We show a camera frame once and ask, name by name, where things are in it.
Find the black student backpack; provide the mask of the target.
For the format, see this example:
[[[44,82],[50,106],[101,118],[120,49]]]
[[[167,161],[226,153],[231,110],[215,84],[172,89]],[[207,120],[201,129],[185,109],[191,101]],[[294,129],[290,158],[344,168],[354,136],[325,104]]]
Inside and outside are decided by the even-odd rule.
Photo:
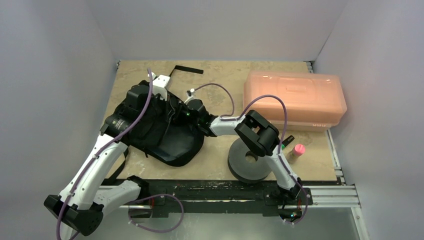
[[[148,132],[130,130],[121,140],[147,157],[152,156],[168,166],[182,167],[200,151],[204,134],[183,119],[184,102],[175,94],[168,92],[166,101],[153,95],[151,100],[155,111],[152,128]],[[114,112],[108,116],[101,132],[112,137],[121,133],[116,128],[117,117]]]

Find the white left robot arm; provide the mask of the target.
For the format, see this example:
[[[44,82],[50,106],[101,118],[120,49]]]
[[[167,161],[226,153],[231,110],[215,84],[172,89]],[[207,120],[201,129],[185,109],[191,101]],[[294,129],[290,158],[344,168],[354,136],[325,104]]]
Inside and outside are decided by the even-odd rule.
[[[131,133],[153,100],[153,82],[133,86],[125,98],[129,116],[109,116],[100,129],[95,145],[77,174],[57,195],[48,195],[44,206],[56,217],[56,239],[73,240],[79,234],[89,236],[103,217],[120,206],[149,199],[148,183],[131,176],[110,190],[100,191],[116,160],[130,146]]]

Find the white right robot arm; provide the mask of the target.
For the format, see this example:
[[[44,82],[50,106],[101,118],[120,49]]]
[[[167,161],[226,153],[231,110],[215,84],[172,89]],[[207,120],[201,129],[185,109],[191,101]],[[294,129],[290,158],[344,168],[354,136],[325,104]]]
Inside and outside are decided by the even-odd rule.
[[[249,150],[262,157],[274,176],[282,200],[288,204],[300,198],[301,193],[308,197],[300,178],[294,173],[282,155],[282,139],[279,130],[260,113],[249,107],[258,100],[270,97],[257,97],[243,110],[238,117],[219,117],[210,114],[200,99],[186,100],[187,117],[194,119],[197,127],[206,137],[237,135]]]

